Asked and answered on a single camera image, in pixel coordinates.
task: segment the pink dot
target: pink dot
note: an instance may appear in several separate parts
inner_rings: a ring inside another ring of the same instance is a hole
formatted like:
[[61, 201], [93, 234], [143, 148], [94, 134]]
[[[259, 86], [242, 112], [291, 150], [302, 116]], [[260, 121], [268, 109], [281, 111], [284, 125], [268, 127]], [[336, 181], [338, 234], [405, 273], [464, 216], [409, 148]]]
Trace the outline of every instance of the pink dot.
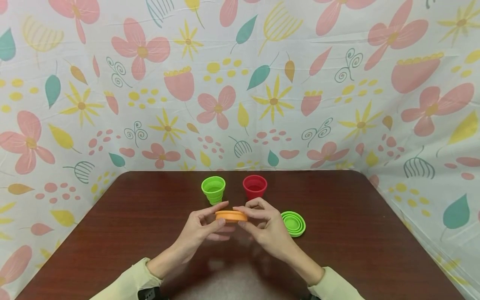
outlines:
[[49, 182], [45, 185], [45, 191], [56, 192], [57, 191], [57, 185], [53, 182]]
[[456, 164], [446, 163], [444, 166], [450, 169], [456, 169]]
[[473, 180], [475, 179], [475, 176], [470, 173], [462, 173], [462, 178], [465, 180]]
[[89, 142], [88, 142], [88, 146], [90, 148], [93, 148], [96, 146], [96, 139], [91, 139]]

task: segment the fabric backdrop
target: fabric backdrop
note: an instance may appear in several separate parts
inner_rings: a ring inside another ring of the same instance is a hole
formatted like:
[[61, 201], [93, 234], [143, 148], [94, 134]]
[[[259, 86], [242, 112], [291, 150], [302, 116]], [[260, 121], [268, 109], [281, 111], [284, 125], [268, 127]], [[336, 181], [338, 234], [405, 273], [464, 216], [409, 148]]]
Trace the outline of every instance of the fabric backdrop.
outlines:
[[121, 173], [209, 169], [360, 171], [480, 299], [479, 39], [476, 0], [0, 0], [0, 299]]

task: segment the tabletop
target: tabletop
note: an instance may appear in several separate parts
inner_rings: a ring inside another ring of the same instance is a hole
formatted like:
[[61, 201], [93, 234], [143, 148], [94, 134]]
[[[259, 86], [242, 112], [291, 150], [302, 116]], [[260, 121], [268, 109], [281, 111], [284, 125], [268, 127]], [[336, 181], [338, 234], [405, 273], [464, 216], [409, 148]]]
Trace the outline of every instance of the tabletop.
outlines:
[[[203, 179], [218, 175], [230, 206], [246, 201], [242, 181], [268, 181], [264, 198], [303, 216], [295, 242], [330, 266], [367, 300], [463, 299], [381, 195], [354, 171], [127, 172], [117, 178], [18, 300], [87, 300], [143, 257], [180, 234], [191, 211], [209, 206]], [[206, 241], [170, 274], [172, 300], [299, 300], [305, 283], [237, 228], [225, 242]]]

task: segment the green collapsible cup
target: green collapsible cup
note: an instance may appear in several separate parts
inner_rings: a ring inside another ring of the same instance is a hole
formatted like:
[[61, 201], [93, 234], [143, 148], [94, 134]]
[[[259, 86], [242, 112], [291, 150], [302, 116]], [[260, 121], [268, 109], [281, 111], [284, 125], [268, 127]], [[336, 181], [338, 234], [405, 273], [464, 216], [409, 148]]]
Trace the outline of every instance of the green collapsible cup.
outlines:
[[202, 191], [212, 205], [222, 201], [224, 190], [225, 180], [220, 176], [208, 177], [202, 182]]

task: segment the sleeve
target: sleeve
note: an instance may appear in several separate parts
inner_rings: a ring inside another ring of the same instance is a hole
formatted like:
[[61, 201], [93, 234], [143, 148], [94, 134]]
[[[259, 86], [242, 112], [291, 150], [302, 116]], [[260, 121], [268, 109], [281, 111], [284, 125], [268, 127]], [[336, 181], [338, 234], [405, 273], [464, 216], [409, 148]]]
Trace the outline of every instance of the sleeve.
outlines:
[[90, 300], [138, 300], [137, 293], [139, 290], [159, 287], [162, 280], [148, 271], [146, 264], [149, 261], [150, 259], [144, 258], [137, 262]]
[[348, 281], [337, 272], [325, 267], [325, 275], [317, 285], [309, 287], [313, 295], [322, 300], [365, 300]]

